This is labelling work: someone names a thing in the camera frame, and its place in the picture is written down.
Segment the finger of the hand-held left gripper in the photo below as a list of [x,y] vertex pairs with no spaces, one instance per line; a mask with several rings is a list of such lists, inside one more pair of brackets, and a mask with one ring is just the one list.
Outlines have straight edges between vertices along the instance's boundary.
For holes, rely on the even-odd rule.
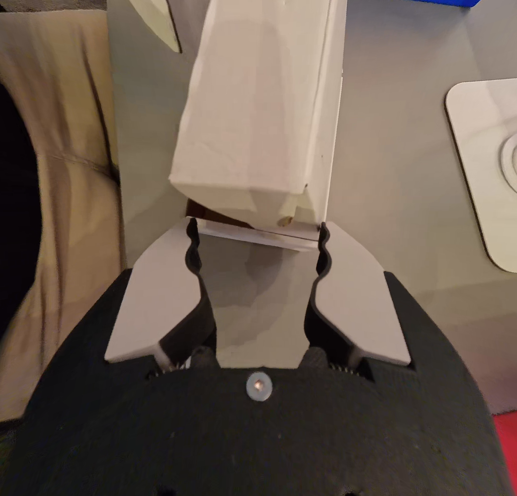
[[170,5],[167,0],[129,0],[147,27],[173,52],[181,53]]

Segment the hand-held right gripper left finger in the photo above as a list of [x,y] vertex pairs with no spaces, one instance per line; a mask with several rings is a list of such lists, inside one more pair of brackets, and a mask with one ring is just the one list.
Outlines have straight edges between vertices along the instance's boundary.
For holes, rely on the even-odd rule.
[[104,359],[145,356],[161,370],[189,368],[201,346],[216,348],[216,321],[201,276],[197,220],[185,217],[134,263]]

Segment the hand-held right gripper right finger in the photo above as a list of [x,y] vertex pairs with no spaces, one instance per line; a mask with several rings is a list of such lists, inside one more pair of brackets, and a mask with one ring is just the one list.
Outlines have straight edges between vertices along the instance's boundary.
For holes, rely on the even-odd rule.
[[319,257],[304,320],[310,349],[330,368],[360,368],[366,360],[411,364],[384,268],[332,222],[320,225]]

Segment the white cardboard mailer box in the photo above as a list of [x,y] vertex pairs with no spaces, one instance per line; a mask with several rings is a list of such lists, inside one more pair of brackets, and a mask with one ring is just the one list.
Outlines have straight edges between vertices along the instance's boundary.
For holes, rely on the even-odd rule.
[[[183,0],[192,14],[193,0]],[[347,0],[208,0],[169,180],[231,223],[200,232],[306,251],[326,221]]]

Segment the person's beige pants leg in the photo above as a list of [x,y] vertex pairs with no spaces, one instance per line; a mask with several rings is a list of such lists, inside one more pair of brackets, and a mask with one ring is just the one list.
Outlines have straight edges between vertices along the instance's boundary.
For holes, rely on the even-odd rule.
[[6,422],[123,268],[107,14],[2,13],[1,83],[34,146],[42,214],[35,280],[1,341]]

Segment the red plastic bin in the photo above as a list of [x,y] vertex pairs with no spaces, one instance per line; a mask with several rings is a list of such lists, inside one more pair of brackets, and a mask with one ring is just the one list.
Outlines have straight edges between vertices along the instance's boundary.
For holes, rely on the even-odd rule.
[[516,495],[516,410],[493,416],[511,486]]

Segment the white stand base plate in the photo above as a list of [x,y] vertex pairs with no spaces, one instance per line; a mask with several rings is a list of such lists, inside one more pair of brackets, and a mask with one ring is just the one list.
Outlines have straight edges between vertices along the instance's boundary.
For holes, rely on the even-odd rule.
[[516,78],[458,83],[445,108],[486,253],[516,273]]

